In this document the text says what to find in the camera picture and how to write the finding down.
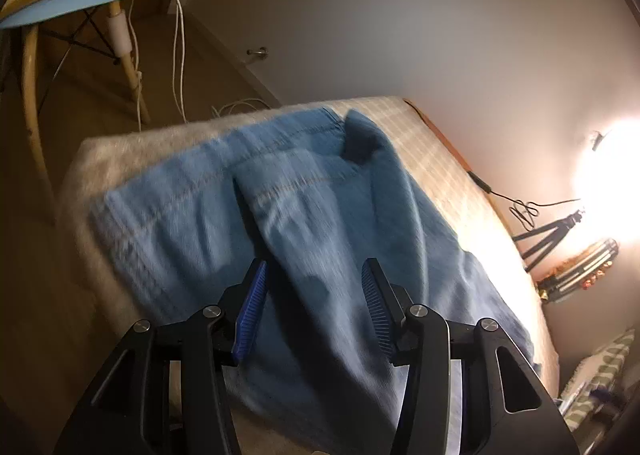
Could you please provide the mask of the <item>orange bed sheet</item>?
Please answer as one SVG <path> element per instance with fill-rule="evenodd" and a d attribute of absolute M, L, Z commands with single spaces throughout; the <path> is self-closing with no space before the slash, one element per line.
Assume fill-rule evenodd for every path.
<path fill-rule="evenodd" d="M 454 145 L 450 143 L 445 134 L 443 134 L 442 131 L 437 128 L 436 124 L 430 118 L 428 118 L 427 115 L 425 115 L 424 112 L 418 107 L 418 105 L 416 105 L 416 103 L 413 103 L 412 100 L 409 100 L 407 97 L 404 97 L 402 100 L 418 114 L 425 126 L 427 126 L 427 128 L 430 129 L 438 138 L 438 141 L 446 147 L 449 154 L 454 156 L 454 159 L 457 161 L 457 163 L 460 164 L 464 171 L 470 172 L 472 168 L 469 163 L 464 159 L 460 152 L 458 152 Z M 488 204 L 491 205 L 492 210 L 494 210 L 495 214 L 498 216 L 503 227 L 506 229 L 508 234 L 511 235 L 512 230 L 510 224 L 503 213 L 500 211 L 498 204 L 491 198 L 488 193 L 484 193 L 484 197 L 487 199 Z"/>

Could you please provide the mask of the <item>green white striped pillow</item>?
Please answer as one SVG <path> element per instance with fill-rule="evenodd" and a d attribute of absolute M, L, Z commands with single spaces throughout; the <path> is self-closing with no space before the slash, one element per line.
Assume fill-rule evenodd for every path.
<path fill-rule="evenodd" d="M 629 328 L 582 359 L 560 394 L 560 412 L 568 429 L 576 431 L 600 405 L 594 390 L 610 391 L 623 371 L 636 331 Z"/>

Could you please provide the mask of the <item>beige checked bed blanket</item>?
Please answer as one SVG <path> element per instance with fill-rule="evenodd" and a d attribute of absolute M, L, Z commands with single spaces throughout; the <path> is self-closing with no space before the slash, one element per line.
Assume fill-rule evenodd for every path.
<path fill-rule="evenodd" d="M 284 277 L 227 385 L 247 412 L 313 449 L 390 449 L 407 373 L 374 334 L 360 282 L 371 257 L 446 319 L 495 319 L 558 389 L 518 249 L 461 161 L 398 97 L 90 138 L 61 194 L 75 275 L 116 334 L 216 301 L 265 241 Z"/>

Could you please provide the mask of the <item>blue denim pants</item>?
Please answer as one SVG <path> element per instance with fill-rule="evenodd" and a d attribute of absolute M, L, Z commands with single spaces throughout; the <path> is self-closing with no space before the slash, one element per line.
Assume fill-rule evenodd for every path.
<path fill-rule="evenodd" d="M 390 449 L 405 369 L 378 345 L 361 286 L 377 259 L 445 319 L 497 319 L 534 346 L 480 262 L 366 116 L 291 112 L 192 147 L 91 207 L 134 301 L 160 323 L 187 319 L 266 260 L 269 295 L 230 393 L 296 440 L 332 454 Z"/>

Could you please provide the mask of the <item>light blue chair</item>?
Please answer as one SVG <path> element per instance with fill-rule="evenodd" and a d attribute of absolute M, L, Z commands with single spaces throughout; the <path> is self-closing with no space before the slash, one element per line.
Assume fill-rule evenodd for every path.
<path fill-rule="evenodd" d="M 101 40 L 106 48 L 103 55 L 124 68 L 131 98 L 136 105 L 140 126 L 149 123 L 150 116 L 142 94 L 142 74 L 139 67 L 137 36 L 131 25 L 130 8 L 122 6 L 123 0 L 40 0 L 18 12 L 1 19 L 2 28 L 23 31 L 22 99 L 26 132 L 32 158 L 39 176 L 48 206 L 55 205 L 55 197 L 44 159 L 40 131 L 39 111 L 43 104 L 37 95 L 37 45 L 39 27 L 43 22 L 70 13 L 81 12 L 85 25 L 94 23 L 93 16 L 101 6 L 107 6 L 107 33 Z"/>

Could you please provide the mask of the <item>metal door stopper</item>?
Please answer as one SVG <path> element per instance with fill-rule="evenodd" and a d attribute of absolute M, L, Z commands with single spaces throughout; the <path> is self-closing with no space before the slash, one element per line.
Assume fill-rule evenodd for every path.
<path fill-rule="evenodd" d="M 260 48 L 249 48 L 246 51 L 246 55 L 251 59 L 266 59 L 269 55 L 268 48 L 261 46 Z"/>

